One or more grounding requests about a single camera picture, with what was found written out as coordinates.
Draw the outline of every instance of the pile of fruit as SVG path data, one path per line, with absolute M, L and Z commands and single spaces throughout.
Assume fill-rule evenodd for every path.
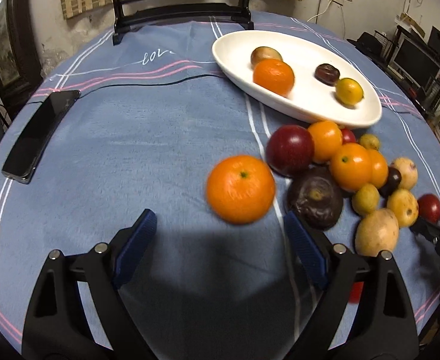
M 440 201 L 432 195 L 418 201 L 410 192 L 418 180 L 413 161 L 395 159 L 388 166 L 377 137 L 356 140 L 352 131 L 321 121 L 308 128 L 280 127 L 266 146 L 266 163 L 247 155 L 220 162 L 207 180 L 207 201 L 222 219 L 250 223 L 263 217 L 275 198 L 271 169 L 293 179 L 286 193 L 286 209 L 298 212 L 318 230 L 333 227 L 340 218 L 345 193 L 362 217 L 355 249 L 364 256 L 393 251 L 399 229 L 418 215 L 440 219 Z M 380 208 L 380 198 L 385 208 Z
M 295 84 L 295 74 L 281 54 L 266 46 L 257 47 L 250 55 L 253 82 L 277 95 L 287 97 Z M 363 88 L 351 78 L 340 79 L 340 71 L 331 64 L 317 66 L 314 77 L 321 83 L 335 87 L 339 102 L 351 107 L 363 99 Z

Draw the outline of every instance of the table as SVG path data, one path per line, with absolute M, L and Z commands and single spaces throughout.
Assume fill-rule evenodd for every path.
M 320 26 L 269 13 L 253 17 L 256 29 L 320 44 L 365 74 L 384 106 L 369 132 L 381 139 L 388 161 L 416 162 L 417 197 L 440 197 L 440 144 L 379 68 Z M 120 292 L 160 359 L 280 359 L 291 347 L 320 294 L 284 246 L 285 179 L 275 175 L 278 204 L 248 226 L 219 220 L 204 199 L 214 164 L 237 154 L 260 157 L 272 132 L 297 123 L 221 73 L 211 45 L 232 31 L 243 30 L 210 17 L 146 26 L 113 47 L 108 30 L 63 62 L 14 120 L 0 144 L 0 330 L 16 349 L 48 252 L 86 252 L 131 226 L 145 208 L 157 214 L 157 235 Z M 107 87 L 120 84 L 128 86 Z M 146 84 L 156 86 L 136 86 Z M 38 102 L 72 88 L 86 95 L 55 131 L 31 183 L 7 180 L 1 167 Z M 326 234 L 353 247 L 357 222 L 345 204 Z M 407 229 L 394 256 L 420 331 L 438 304 L 439 259 Z M 87 288 L 80 290 L 92 333 L 108 346 Z M 346 339 L 355 310 L 346 309 L 333 345 Z

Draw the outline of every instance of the phone screen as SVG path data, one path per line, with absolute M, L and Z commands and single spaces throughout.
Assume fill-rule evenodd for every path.
M 50 137 L 79 97 L 80 91 L 62 91 L 53 92 L 45 99 L 5 160 L 2 168 L 5 176 L 24 184 L 30 182 Z

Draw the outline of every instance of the computer monitor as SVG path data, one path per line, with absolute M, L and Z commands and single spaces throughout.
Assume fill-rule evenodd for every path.
M 435 79 L 440 74 L 440 65 L 408 38 L 401 41 L 391 65 L 425 91 L 428 90 L 432 78 Z

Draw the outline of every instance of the white bowl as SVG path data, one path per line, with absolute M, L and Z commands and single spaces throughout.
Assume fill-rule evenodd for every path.
M 250 54 L 260 46 L 277 50 L 295 73 L 295 85 L 285 98 L 253 82 Z M 223 35 L 212 46 L 212 53 L 225 75 L 241 90 L 283 114 L 312 123 L 331 120 L 350 128 L 369 127 L 382 117 L 382 105 L 368 80 L 347 61 L 315 43 L 272 31 L 238 31 Z M 340 71 L 340 78 L 356 80 L 364 99 L 346 107 L 334 96 L 334 87 L 314 77 L 318 65 L 329 63 Z

